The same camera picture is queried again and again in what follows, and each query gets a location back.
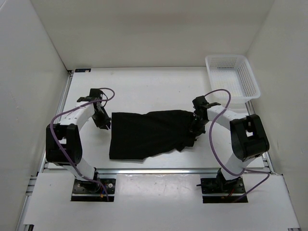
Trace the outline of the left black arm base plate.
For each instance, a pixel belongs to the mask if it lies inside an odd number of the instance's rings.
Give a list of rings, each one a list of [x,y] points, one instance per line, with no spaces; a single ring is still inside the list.
[[[100,178],[101,184],[90,181],[74,180],[71,201],[73,202],[113,202],[115,199],[116,178]]]

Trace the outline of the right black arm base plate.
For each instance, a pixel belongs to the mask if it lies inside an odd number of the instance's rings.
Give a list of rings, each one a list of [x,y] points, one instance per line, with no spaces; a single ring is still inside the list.
[[[201,188],[203,204],[248,203],[242,177],[222,182],[216,178],[201,178],[196,185]]]

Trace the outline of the black shorts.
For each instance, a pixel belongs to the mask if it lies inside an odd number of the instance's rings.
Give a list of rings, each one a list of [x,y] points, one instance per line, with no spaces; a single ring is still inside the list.
[[[193,121],[193,113],[183,110],[112,113],[109,158],[140,161],[192,147],[201,135],[192,129]]]

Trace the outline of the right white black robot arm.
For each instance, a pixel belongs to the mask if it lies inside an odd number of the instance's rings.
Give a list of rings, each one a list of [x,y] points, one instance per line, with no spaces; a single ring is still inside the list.
[[[205,125],[208,122],[211,122],[208,131],[211,150],[221,166],[217,172],[216,187],[225,193],[233,187],[253,160],[269,150],[270,145],[258,115],[241,116],[218,103],[210,103],[194,106],[193,120],[189,127],[189,147],[194,145],[198,136],[205,133]],[[212,141],[215,123],[231,133],[232,154],[225,164],[218,158]]]

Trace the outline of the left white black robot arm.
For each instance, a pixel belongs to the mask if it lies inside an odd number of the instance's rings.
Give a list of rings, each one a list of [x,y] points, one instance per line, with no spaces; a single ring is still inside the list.
[[[68,111],[56,115],[46,127],[46,159],[69,170],[91,193],[97,192],[102,183],[95,167],[82,157],[83,149],[79,132],[92,119],[99,129],[109,130],[111,118],[102,100],[79,102]]]

